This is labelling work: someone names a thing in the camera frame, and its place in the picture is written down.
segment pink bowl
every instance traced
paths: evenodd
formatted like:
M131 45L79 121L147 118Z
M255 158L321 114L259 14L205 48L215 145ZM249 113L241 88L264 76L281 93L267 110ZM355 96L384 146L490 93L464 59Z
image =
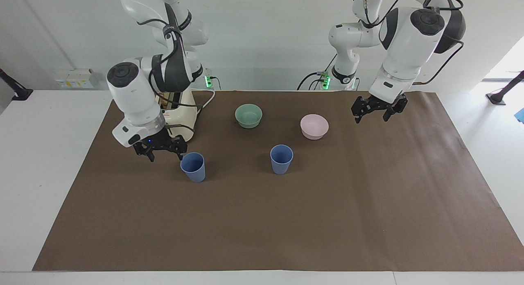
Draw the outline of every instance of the pink bowl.
M305 137L310 140L320 140L329 130L328 121L316 114L305 116L300 121L300 127Z

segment bowl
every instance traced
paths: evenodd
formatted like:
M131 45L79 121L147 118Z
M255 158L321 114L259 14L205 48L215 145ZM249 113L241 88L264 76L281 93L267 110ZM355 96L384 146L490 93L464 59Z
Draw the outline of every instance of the bowl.
M305 137L310 140L320 140L329 130L328 121L316 114L304 116L300 121L300 127Z
M262 109L256 104L244 104L236 109L235 118L243 128L256 128L262 119Z

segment black stand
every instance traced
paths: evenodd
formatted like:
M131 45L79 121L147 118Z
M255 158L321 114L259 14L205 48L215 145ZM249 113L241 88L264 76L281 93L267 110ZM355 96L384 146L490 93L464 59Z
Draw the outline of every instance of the black stand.
M25 101L29 98L29 96L32 94L32 89L27 89L18 81L14 80L4 72L4 70L0 69L0 78L2 78L9 87L15 91L15 96L12 98L13 101Z
M515 77L515 79L511 80L509 84L503 88L499 93L488 93L486 96L488 99L490 99L492 104L505 106L506 103L503 101L504 96L506 93L509 93L511 89L513 89L516 85L518 85L522 80L524 80L524 71L522 71L519 76Z

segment electrical outlet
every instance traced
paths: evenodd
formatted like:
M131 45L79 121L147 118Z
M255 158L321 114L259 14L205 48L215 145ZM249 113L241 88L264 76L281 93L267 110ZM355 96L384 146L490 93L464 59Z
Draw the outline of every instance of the electrical outlet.
M206 68L206 73L204 74L204 80L206 81L207 88L213 88L213 80L211 79L211 69Z
M329 85L331 83L331 76L329 76L328 72L324 72L322 76L320 76L320 83L322 84L323 90L329 89Z
M57 69L55 81L60 88L94 88L97 78L91 69Z

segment green bowl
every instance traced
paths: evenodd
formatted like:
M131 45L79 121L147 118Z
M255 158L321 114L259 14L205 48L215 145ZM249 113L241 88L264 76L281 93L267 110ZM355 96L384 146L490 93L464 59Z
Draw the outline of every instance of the green bowl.
M262 119L262 109L255 104L244 104L236 109L235 118L243 128L256 128Z

